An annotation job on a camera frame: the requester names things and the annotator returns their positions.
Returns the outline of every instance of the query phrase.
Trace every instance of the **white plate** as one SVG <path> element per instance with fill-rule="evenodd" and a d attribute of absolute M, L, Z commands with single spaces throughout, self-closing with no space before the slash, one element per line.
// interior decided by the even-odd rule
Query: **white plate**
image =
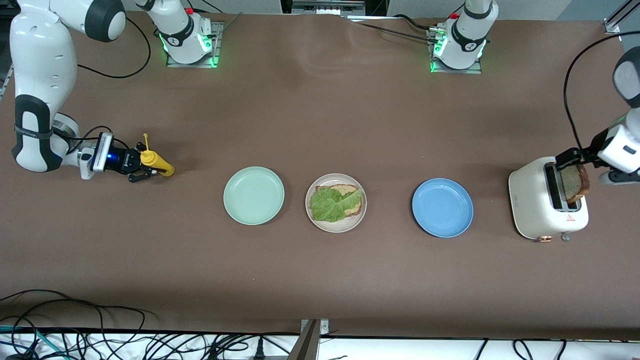
<path fill-rule="evenodd" d="M 355 216 L 347 217 L 336 222 L 314 220 L 313 214 L 311 214 L 310 206 L 311 197 L 316 193 L 316 187 L 333 186 L 338 184 L 354 185 L 358 189 L 362 189 L 362 210 L 360 210 L 360 213 Z M 344 233 L 345 231 L 353 229 L 362 221 L 364 213 L 367 211 L 367 196 L 364 193 L 364 188 L 362 187 L 362 185 L 360 185 L 360 183 L 351 176 L 344 174 L 327 174 L 314 181 L 314 183 L 309 187 L 309 190 L 307 191 L 307 198 L 305 199 L 305 208 L 307 209 L 307 215 L 309 216 L 309 219 L 311 219 L 311 222 L 313 222 L 314 225 L 318 226 L 320 229 L 329 233 Z"/>

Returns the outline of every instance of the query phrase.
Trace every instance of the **tabletop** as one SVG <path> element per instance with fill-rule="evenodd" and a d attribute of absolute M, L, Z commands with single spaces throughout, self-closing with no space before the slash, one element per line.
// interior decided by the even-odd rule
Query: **tabletop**
<path fill-rule="evenodd" d="M 575 146 L 564 74 L 604 36 L 599 23 L 497 21 L 483 73 L 460 75 L 430 73 L 420 40 L 333 15 L 240 15 L 217 69 L 170 69 L 150 19 L 130 17 L 152 41 L 148 67 L 128 79 L 79 69 L 61 111 L 130 145 L 148 133 L 176 173 L 130 184 L 114 172 L 83 181 L 76 167 L 20 168 L 11 84 L 0 103 L 0 297 L 51 288 L 153 311 L 150 329 L 299 331 L 302 318 L 329 318 L 337 334 L 363 336 L 640 335 L 636 187 L 606 187 L 590 168 L 589 225 L 569 243 L 524 239 L 509 206 L 512 171 Z M 421 35 L 403 20 L 374 23 Z M 79 63 L 108 74 L 145 60 L 129 24 L 113 43 L 73 39 Z M 583 143 L 628 110 L 611 81 L 621 54 L 614 39 L 574 69 L 569 103 Z M 250 166 L 285 187 L 282 210 L 259 226 L 233 221 L 222 202 L 229 178 Z M 342 234 L 305 213 L 308 187 L 329 173 L 367 194 L 364 219 Z M 435 238 L 412 217 L 413 192 L 434 177 L 472 198 L 459 237 Z M 76 309 L 41 313 L 51 316 L 36 324 L 98 326 Z M 137 321 L 118 313 L 106 326 Z"/>

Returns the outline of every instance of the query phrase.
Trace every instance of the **yellow bottle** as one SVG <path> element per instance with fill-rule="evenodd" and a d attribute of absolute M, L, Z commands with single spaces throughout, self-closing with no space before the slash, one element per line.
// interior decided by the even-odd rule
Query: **yellow bottle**
<path fill-rule="evenodd" d="M 165 172 L 158 172 L 158 174 L 162 176 L 171 176 L 175 172 L 175 168 L 173 165 L 166 162 L 164 159 L 160 157 L 155 151 L 149 150 L 149 139 L 148 135 L 143 134 L 145 137 L 145 144 L 147 145 L 147 150 L 140 153 L 140 161 L 143 165 L 153 168 L 161 168 L 166 170 Z"/>

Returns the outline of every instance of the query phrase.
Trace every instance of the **lettuce leaf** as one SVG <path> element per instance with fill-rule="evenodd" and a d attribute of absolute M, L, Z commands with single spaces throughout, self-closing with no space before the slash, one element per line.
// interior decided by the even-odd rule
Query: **lettuce leaf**
<path fill-rule="evenodd" d="M 336 189 L 320 187 L 311 198 L 311 214 L 316 221 L 336 222 L 347 216 L 345 210 L 358 206 L 362 189 L 341 195 Z"/>

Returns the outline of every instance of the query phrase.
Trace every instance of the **bread slice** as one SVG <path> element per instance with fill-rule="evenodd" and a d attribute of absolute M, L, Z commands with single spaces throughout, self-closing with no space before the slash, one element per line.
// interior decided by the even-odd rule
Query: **bread slice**
<path fill-rule="evenodd" d="M 333 185 L 331 187 L 332 189 L 338 190 L 340 192 L 340 195 L 344 195 L 346 193 L 352 193 L 354 191 L 357 191 L 358 188 L 353 186 L 353 185 L 347 185 L 347 184 L 338 184 L 338 185 Z M 362 198 L 360 199 L 360 202 L 358 202 L 358 206 L 356 206 L 353 209 L 348 209 L 344 211 L 344 214 L 347 217 L 352 217 L 354 215 L 357 215 L 360 213 L 360 210 L 362 210 Z"/>
<path fill-rule="evenodd" d="M 583 165 L 573 165 L 560 170 L 564 196 L 570 204 L 589 193 L 589 174 Z"/>

